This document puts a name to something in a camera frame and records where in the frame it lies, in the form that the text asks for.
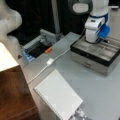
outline wooden floor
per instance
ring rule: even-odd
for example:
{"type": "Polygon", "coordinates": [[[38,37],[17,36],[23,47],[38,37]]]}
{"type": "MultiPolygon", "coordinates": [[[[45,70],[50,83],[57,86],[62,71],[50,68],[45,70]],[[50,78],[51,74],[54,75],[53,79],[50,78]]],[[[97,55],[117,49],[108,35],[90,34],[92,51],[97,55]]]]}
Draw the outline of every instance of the wooden floor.
{"type": "Polygon", "coordinates": [[[0,72],[0,120],[40,120],[20,66],[0,72]]]}

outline blue part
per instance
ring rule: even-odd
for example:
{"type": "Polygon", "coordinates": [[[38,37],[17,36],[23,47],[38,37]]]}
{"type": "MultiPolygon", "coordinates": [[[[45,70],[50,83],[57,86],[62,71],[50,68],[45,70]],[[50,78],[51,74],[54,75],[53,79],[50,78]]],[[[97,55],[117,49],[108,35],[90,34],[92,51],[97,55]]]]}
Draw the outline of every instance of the blue part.
{"type": "Polygon", "coordinates": [[[105,15],[103,15],[103,16],[92,16],[92,15],[90,15],[90,17],[92,17],[92,18],[102,18],[102,17],[104,17],[105,18],[105,23],[108,21],[108,13],[107,14],[105,14],[105,15]]]}
{"type": "Polygon", "coordinates": [[[27,61],[29,63],[31,63],[35,59],[33,56],[29,55],[28,53],[26,53],[24,51],[23,51],[23,54],[25,55],[25,57],[27,58],[27,61]]]}
{"type": "Polygon", "coordinates": [[[100,29],[99,37],[105,39],[109,33],[110,33],[110,27],[104,24],[100,29]]]}

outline black background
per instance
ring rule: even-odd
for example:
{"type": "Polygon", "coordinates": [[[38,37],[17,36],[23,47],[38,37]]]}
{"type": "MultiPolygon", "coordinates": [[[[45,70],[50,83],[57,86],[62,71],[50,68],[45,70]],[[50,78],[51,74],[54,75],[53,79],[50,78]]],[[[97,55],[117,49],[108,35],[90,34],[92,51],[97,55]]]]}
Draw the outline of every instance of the black background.
{"type": "MultiPolygon", "coordinates": [[[[21,44],[26,44],[40,34],[40,29],[55,33],[51,0],[6,0],[7,4],[17,10],[23,24],[10,34],[15,35],[21,44]]],[[[75,16],[68,9],[68,0],[57,0],[61,32],[81,33],[88,15],[75,16]]],[[[110,0],[110,5],[120,5],[119,0],[110,0]]]]}

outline cable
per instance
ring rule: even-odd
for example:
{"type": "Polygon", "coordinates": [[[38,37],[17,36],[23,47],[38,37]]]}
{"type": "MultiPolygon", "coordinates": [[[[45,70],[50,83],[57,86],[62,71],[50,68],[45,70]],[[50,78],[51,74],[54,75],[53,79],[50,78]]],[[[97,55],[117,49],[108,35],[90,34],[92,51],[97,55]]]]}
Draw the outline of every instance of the cable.
{"type": "Polygon", "coordinates": [[[83,37],[83,34],[85,32],[86,28],[83,29],[82,33],[80,34],[80,37],[78,38],[78,40],[80,40],[83,37]]]}
{"type": "Polygon", "coordinates": [[[57,56],[55,59],[50,58],[47,61],[47,65],[31,80],[29,80],[27,83],[30,84],[32,81],[34,81],[41,73],[43,73],[49,66],[51,66],[57,59],[59,59],[60,57],[62,57],[64,54],[66,54],[67,52],[69,52],[70,49],[66,50],[65,52],[63,52],[62,54],[60,54],[59,56],[57,56]]]}

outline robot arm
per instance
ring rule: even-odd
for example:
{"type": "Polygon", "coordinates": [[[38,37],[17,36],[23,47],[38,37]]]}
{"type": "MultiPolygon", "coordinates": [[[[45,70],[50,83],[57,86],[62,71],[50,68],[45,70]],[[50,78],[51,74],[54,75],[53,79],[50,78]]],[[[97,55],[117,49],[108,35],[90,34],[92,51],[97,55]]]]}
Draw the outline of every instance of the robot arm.
{"type": "Polygon", "coordinates": [[[7,34],[22,24],[21,15],[9,8],[5,0],[0,0],[0,43],[3,43],[15,60],[23,67],[27,60],[21,51],[20,44],[14,36],[7,34]]]}
{"type": "Polygon", "coordinates": [[[108,0],[69,0],[70,11],[76,15],[90,13],[85,24],[86,41],[97,43],[99,38],[105,39],[110,31],[108,0]]]}

